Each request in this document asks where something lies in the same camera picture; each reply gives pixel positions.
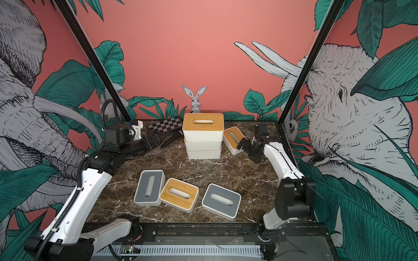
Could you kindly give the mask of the yellow lid tissue box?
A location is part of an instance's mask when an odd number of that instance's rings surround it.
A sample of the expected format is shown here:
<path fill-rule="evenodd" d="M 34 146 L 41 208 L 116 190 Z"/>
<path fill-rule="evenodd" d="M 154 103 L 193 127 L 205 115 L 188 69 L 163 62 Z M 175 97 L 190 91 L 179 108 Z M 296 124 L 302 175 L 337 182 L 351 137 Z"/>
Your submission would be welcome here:
<path fill-rule="evenodd" d="M 222 141 L 186 141 L 185 147 L 187 151 L 220 151 L 222 149 Z"/>

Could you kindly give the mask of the large bamboo lid tissue box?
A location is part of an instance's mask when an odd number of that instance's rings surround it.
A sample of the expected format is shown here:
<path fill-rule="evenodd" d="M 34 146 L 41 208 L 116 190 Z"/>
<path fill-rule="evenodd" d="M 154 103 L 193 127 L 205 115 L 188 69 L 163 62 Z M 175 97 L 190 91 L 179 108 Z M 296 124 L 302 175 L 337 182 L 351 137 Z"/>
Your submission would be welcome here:
<path fill-rule="evenodd" d="M 224 115 L 221 113 L 187 113 L 182 131 L 187 142 L 221 142 L 224 133 Z"/>

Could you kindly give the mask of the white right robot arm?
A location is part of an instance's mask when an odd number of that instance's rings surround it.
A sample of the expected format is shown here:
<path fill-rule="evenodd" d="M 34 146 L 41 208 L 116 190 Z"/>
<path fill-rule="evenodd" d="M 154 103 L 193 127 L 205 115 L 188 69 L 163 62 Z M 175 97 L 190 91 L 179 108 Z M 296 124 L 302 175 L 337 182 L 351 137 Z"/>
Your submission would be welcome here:
<path fill-rule="evenodd" d="M 268 159 L 278 176 L 274 208 L 263 216 L 263 227 L 274 230 L 290 222 L 312 219 L 315 210 L 315 182 L 302 174 L 285 152 L 282 143 L 262 136 L 254 141 L 240 140 L 237 148 L 255 163 Z"/>

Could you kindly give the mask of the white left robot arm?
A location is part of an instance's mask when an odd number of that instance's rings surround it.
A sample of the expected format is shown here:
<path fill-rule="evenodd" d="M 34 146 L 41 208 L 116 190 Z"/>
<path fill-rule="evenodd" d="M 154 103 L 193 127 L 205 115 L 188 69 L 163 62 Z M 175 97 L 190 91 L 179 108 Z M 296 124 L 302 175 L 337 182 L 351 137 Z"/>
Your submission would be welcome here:
<path fill-rule="evenodd" d="M 125 215 L 93 231 L 83 233 L 93 206 L 116 171 L 129 159 L 143 156 L 161 141 L 155 132 L 127 144 L 102 142 L 78 167 L 77 186 L 63 208 L 40 237 L 29 238 L 24 249 L 36 261 L 88 261 L 117 239 L 139 234 L 136 219 Z"/>

